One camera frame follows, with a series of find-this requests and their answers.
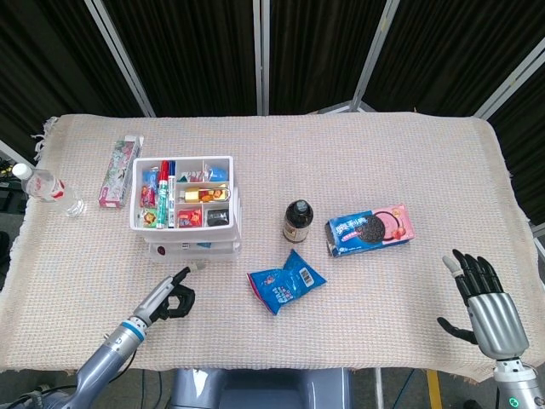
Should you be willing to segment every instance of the pink packaging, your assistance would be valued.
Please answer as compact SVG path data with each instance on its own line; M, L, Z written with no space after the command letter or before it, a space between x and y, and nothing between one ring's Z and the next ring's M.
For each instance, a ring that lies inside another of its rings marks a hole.
M333 257L401 245L415 238L404 204L330 219L325 224Z
M127 188L132 178L133 161L140 156L144 138L127 135L124 141L116 141L112 159L99 194L100 207L123 207Z

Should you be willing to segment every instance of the bottle cap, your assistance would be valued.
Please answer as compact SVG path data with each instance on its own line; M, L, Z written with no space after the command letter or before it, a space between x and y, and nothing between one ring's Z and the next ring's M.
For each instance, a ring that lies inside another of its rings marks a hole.
M295 213L304 215L308 212L308 203L305 200L297 200L295 202Z
M25 181L32 176L32 169L26 164L17 164L11 170L11 173L13 173L14 176L17 176L22 181Z
M161 162L161 171L159 172L159 180L167 181L169 179L169 161L164 160Z

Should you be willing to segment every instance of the blue marker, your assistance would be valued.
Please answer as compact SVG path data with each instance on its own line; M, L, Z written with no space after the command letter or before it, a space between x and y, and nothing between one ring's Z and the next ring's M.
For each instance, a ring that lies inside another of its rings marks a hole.
M169 228L175 227L176 162L169 161Z

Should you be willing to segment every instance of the table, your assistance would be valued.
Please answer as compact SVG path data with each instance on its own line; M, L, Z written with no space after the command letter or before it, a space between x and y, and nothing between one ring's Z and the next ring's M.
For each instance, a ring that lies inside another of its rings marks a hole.
M243 201L243 250L185 285L197 301L183 320L158 322L134 367L351 368L408 366L477 381L493 362L445 334L435 319L469 327L441 257L454 247L486 257L545 360L545 297L531 231L516 204L493 129L476 118L346 113L253 118L61 117L41 167L77 186L88 208L66 218L29 201L0 295L0 368L78 368L176 264L154 264L129 229L129 209L96 197L115 140L144 135L141 157L232 155ZM307 240L282 236L293 199L315 221ZM404 203L407 245L332 259L322 226L333 217ZM328 283L274 317L248 272L282 266L295 247Z

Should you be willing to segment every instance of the bottle label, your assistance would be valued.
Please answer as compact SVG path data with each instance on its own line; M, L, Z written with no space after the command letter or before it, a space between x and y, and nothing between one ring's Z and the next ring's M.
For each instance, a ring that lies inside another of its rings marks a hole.
M299 243L307 237L308 230L310 230L310 226L306 226L305 228L294 228L290 222L284 218L284 236L286 239Z
M32 189L35 192L33 196L49 202L60 200L65 195L65 184L61 179L54 179L53 188L49 192L42 191L42 182L41 177L35 179L35 186Z
M65 195L65 184L61 179L56 179L53 189L51 190L51 198L53 200L59 200Z

